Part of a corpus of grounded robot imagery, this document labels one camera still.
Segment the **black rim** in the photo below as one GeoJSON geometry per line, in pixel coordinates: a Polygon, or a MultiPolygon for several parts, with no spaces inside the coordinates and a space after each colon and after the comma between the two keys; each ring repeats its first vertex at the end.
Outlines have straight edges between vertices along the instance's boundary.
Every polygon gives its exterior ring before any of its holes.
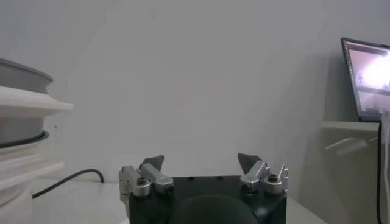
{"type": "Polygon", "coordinates": [[[17,146],[17,145],[26,145],[26,144],[39,142],[39,141],[42,141],[42,140],[48,138],[49,136],[50,136],[50,134],[48,132],[43,131],[42,134],[40,134],[39,136],[34,137],[34,138],[25,139],[25,140],[16,141],[16,142],[8,142],[8,143],[0,144],[0,149],[1,148],[13,147],[13,146],[17,146]]]}

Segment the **white shelf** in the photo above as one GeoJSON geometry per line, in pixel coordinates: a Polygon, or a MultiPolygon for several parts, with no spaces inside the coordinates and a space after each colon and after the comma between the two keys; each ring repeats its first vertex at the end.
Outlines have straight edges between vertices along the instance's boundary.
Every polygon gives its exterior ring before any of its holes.
{"type": "Polygon", "coordinates": [[[47,94],[0,86],[0,117],[45,117],[72,109],[47,94]]]}
{"type": "Polygon", "coordinates": [[[370,131],[377,132],[379,123],[373,122],[341,122],[341,121],[323,121],[322,128],[345,130],[345,131],[370,131]]]}
{"type": "Polygon", "coordinates": [[[63,162],[40,155],[24,156],[0,162],[0,191],[63,168],[63,162]]]}
{"type": "Polygon", "coordinates": [[[336,142],[326,146],[325,149],[335,151],[337,155],[343,155],[375,143],[379,123],[323,121],[321,127],[338,137],[336,142]]]}

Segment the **white stacked container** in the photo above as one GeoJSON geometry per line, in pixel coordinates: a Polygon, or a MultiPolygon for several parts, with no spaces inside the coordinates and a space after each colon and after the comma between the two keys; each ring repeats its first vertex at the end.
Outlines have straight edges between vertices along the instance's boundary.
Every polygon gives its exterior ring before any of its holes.
{"type": "Polygon", "coordinates": [[[46,85],[51,80],[39,85],[32,76],[37,74],[42,75],[34,69],[0,59],[1,224],[30,223],[30,181],[63,167],[62,162],[51,161],[39,153],[40,144],[49,136],[49,133],[39,128],[43,128],[44,117],[72,110],[73,105],[47,95],[46,85]]]}

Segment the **metal bracket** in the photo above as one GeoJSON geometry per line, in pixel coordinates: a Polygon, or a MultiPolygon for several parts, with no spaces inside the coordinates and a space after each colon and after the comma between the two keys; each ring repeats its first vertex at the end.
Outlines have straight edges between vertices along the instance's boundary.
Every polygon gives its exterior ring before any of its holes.
{"type": "Polygon", "coordinates": [[[120,199],[126,205],[127,216],[130,217],[129,197],[133,193],[136,197],[148,196],[151,190],[151,182],[141,177],[133,166],[124,166],[119,171],[120,199]]]}
{"type": "Polygon", "coordinates": [[[141,165],[141,176],[154,183],[158,193],[165,194],[174,190],[173,178],[163,175],[150,163],[141,165]]]}
{"type": "Polygon", "coordinates": [[[249,192],[254,191],[260,182],[260,178],[265,177],[268,172],[269,167],[267,163],[258,160],[247,174],[239,178],[241,180],[241,188],[249,192]]]}
{"type": "Polygon", "coordinates": [[[264,179],[264,189],[270,194],[287,192],[288,168],[282,165],[278,174],[271,174],[264,179]]]}

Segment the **white table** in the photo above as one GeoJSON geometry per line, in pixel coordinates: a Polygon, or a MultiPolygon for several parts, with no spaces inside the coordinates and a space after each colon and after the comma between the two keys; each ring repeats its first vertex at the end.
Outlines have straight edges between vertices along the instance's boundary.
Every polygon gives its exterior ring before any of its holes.
{"type": "MultiPolygon", "coordinates": [[[[38,192],[56,180],[32,182],[38,192]]],[[[125,224],[129,223],[119,200],[118,184],[69,181],[33,199],[32,224],[125,224]]],[[[288,224],[326,224],[295,200],[287,199],[288,224]]]]}

